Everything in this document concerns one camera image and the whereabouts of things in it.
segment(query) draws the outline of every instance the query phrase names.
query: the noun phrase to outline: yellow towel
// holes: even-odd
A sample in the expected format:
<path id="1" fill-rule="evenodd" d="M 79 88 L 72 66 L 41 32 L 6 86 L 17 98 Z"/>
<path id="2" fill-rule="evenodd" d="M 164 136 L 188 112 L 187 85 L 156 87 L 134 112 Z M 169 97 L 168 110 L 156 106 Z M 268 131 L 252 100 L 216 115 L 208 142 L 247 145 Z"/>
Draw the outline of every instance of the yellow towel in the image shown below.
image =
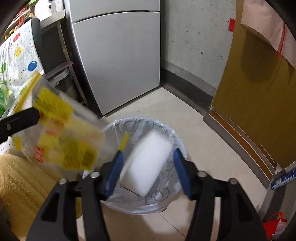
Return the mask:
<path id="1" fill-rule="evenodd" d="M 34 166 L 28 160 L 0 156 L 0 196 L 9 213 L 11 230 L 22 241 L 48 194 L 61 178 L 45 166 Z M 81 216 L 80 204 L 77 216 Z"/>

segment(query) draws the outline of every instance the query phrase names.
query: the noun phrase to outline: polka dot fabric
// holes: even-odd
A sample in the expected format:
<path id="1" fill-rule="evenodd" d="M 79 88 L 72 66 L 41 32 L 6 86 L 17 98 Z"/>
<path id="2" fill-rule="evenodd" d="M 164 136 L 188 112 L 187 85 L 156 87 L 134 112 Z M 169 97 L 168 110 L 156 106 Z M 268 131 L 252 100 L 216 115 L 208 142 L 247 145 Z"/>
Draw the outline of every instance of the polka dot fabric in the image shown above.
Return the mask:
<path id="1" fill-rule="evenodd" d="M 7 102 L 8 110 L 0 120 L 8 115 L 9 109 L 17 101 L 21 91 L 24 92 L 28 80 L 35 71 L 44 73 L 34 45 L 31 21 L 23 24 L 0 46 L 0 82 L 6 83 L 11 95 L 9 100 L 14 100 Z M 1 154 L 9 154 L 12 149 L 14 149 L 12 139 L 0 144 Z"/>

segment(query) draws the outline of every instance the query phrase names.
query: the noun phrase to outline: concrete wall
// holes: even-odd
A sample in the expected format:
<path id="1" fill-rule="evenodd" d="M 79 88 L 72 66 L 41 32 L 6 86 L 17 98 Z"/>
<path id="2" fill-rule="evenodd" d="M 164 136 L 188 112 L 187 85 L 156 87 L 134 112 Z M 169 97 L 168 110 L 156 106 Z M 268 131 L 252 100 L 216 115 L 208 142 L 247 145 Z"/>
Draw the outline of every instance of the concrete wall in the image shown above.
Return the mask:
<path id="1" fill-rule="evenodd" d="M 160 0 L 162 67 L 212 96 L 227 62 L 235 0 Z"/>

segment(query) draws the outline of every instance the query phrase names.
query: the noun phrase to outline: yellow package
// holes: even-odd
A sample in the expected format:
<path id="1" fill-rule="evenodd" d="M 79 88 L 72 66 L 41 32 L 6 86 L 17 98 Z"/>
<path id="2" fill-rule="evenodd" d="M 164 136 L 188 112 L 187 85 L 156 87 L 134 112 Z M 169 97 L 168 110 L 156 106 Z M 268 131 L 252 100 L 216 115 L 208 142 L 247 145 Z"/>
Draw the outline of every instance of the yellow package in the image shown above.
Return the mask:
<path id="1" fill-rule="evenodd" d="M 104 135 L 95 114 L 39 76 L 27 95 L 39 110 L 37 125 L 14 139 L 32 162 L 51 163 L 67 170 L 91 170 L 98 159 Z"/>

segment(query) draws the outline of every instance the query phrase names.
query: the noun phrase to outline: blue and white package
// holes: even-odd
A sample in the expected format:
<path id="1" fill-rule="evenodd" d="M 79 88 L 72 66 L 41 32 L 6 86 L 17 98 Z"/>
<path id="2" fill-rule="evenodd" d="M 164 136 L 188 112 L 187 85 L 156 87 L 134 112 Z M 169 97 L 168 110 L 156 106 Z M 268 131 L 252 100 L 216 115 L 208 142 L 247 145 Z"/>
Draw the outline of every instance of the blue and white package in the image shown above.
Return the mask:
<path id="1" fill-rule="evenodd" d="M 288 172 L 286 175 L 282 176 L 281 178 L 274 180 L 271 183 L 271 189 L 272 190 L 277 189 L 283 185 L 286 185 L 287 183 L 290 183 L 294 179 L 296 179 L 296 168 Z"/>

